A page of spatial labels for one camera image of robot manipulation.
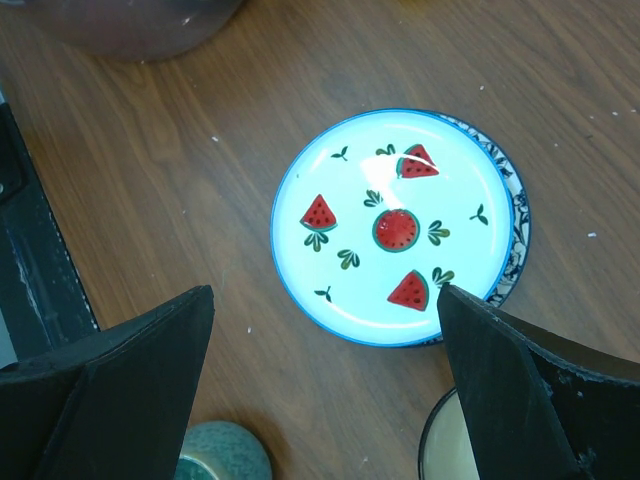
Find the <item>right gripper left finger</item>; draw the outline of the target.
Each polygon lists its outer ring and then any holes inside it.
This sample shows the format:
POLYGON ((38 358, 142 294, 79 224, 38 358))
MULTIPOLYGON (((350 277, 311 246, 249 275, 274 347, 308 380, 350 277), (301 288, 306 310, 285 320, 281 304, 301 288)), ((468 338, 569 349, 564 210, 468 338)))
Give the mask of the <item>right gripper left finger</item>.
POLYGON ((3 368, 2 478, 172 478, 213 319, 213 291, 197 286, 3 368))

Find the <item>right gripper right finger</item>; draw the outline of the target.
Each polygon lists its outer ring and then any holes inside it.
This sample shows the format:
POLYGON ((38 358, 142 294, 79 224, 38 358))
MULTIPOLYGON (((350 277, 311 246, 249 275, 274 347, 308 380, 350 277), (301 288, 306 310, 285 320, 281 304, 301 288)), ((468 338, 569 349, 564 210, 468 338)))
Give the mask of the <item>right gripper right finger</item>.
POLYGON ((638 478, 638 363, 451 284, 437 308, 480 478, 638 478))

